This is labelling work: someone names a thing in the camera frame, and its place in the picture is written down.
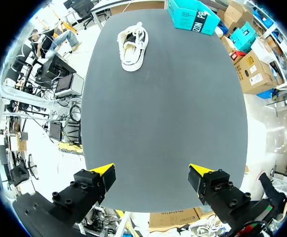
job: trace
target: bolt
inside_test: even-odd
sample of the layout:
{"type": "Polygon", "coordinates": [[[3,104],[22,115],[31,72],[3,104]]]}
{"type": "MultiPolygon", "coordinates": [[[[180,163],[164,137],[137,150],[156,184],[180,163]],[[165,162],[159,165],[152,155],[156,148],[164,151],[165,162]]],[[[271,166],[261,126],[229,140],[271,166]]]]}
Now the bolt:
{"type": "Polygon", "coordinates": [[[234,207],[235,205],[238,204],[238,201],[236,199],[233,199],[230,203],[229,203],[229,207],[234,207]]]}
{"type": "Polygon", "coordinates": [[[214,187],[214,189],[215,189],[215,191],[218,191],[218,190],[220,190],[222,187],[221,187],[221,185],[219,184],[219,185],[217,185],[216,187],[214,187]]]}
{"type": "Polygon", "coordinates": [[[71,199],[66,199],[64,202],[66,205],[71,205],[73,202],[71,199]]]}
{"type": "Polygon", "coordinates": [[[58,198],[59,197],[59,193],[58,192],[53,192],[52,193],[52,197],[53,198],[58,198]]]}

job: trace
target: black equipment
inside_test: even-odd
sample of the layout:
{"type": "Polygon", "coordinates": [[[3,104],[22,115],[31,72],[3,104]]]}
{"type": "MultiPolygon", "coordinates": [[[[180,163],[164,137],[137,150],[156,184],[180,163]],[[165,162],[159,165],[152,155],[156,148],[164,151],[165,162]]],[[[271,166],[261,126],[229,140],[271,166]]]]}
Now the black equipment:
{"type": "Polygon", "coordinates": [[[50,89],[55,77],[65,77],[73,73],[76,71],[55,54],[37,71],[36,83],[50,89]]]}
{"type": "Polygon", "coordinates": [[[83,235],[72,228],[80,223],[94,204],[100,204],[116,180],[114,164],[92,171],[81,170],[61,192],[53,192],[53,203],[39,192],[24,194],[13,202],[18,218],[33,237],[68,237],[83,235]]]}
{"type": "MultiPolygon", "coordinates": [[[[276,215],[277,208],[272,206],[269,199],[251,201],[251,194],[234,187],[229,177],[221,169],[213,171],[193,164],[189,166],[188,181],[202,204],[209,204],[219,219],[231,227],[225,236],[236,236],[253,220],[252,224],[269,223],[276,215]]],[[[260,233],[263,228],[264,225],[256,225],[251,231],[252,235],[248,236],[257,236],[256,233],[260,233]]]]}
{"type": "Polygon", "coordinates": [[[49,137],[57,141],[61,141],[62,139],[61,129],[62,129],[62,124],[60,122],[50,122],[49,137]]]}
{"type": "Polygon", "coordinates": [[[81,123],[73,121],[65,121],[63,127],[64,142],[68,143],[82,143],[81,137],[81,123]]]}

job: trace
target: computer monitor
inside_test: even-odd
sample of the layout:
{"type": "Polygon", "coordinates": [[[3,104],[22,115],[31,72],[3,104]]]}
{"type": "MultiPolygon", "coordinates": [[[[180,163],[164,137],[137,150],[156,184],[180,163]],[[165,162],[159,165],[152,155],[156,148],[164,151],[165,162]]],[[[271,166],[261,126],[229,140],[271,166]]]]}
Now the computer monitor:
{"type": "Polygon", "coordinates": [[[61,129],[62,124],[60,122],[50,122],[50,133],[49,137],[57,141],[61,141],[61,129]]]}
{"type": "Polygon", "coordinates": [[[58,81],[55,93],[60,92],[62,90],[70,89],[71,84],[72,84],[72,78],[73,78],[73,74],[60,78],[58,81]]]}
{"type": "Polygon", "coordinates": [[[63,4],[64,4],[66,9],[69,9],[72,5],[72,0],[67,0],[63,4]]]}

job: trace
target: computer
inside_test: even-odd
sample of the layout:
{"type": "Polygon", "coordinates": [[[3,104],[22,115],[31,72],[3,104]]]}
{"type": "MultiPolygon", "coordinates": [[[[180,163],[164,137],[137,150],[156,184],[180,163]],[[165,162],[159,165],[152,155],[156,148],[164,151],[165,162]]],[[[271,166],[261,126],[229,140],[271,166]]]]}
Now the computer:
{"type": "Polygon", "coordinates": [[[62,123],[60,122],[50,122],[50,132],[49,137],[53,138],[57,141],[61,141],[61,129],[62,129],[62,123]]]}

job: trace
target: white sneaker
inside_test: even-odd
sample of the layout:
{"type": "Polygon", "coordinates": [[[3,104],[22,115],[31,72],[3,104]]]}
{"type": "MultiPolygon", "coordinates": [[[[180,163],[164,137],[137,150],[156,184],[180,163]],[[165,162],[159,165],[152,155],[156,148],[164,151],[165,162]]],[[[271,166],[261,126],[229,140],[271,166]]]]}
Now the white sneaker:
{"type": "Polygon", "coordinates": [[[142,22],[121,31],[117,42],[123,69],[134,72],[141,68],[144,52],[149,42],[148,33],[142,27],[142,22]]]}

